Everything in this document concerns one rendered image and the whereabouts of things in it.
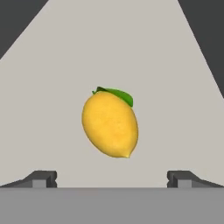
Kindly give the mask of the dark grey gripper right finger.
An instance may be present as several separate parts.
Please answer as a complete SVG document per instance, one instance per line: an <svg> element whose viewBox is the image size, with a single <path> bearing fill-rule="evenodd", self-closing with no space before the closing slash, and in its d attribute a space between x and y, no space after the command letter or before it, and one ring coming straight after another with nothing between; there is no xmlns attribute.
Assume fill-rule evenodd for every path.
<svg viewBox="0 0 224 224"><path fill-rule="evenodd" d="M199 178L191 171L168 171L167 179L167 187L170 188L221 187L221 185Z"/></svg>

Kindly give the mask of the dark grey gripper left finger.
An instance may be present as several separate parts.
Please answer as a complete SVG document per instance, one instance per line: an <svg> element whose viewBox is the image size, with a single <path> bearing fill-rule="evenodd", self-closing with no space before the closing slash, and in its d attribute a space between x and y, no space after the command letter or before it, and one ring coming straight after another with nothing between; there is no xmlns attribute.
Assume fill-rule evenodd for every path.
<svg viewBox="0 0 224 224"><path fill-rule="evenodd" d="M2 185L2 188L56 188L56 171L33 171L27 177Z"/></svg>

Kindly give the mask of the yellow lemon with green leaf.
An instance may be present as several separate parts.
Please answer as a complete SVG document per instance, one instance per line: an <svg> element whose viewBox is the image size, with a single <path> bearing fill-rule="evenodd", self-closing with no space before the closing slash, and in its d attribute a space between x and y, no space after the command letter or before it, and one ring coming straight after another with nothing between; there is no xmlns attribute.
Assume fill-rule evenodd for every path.
<svg viewBox="0 0 224 224"><path fill-rule="evenodd" d="M98 87L81 113L82 127L90 142L112 158L129 158L138 140L133 97L119 89Z"/></svg>

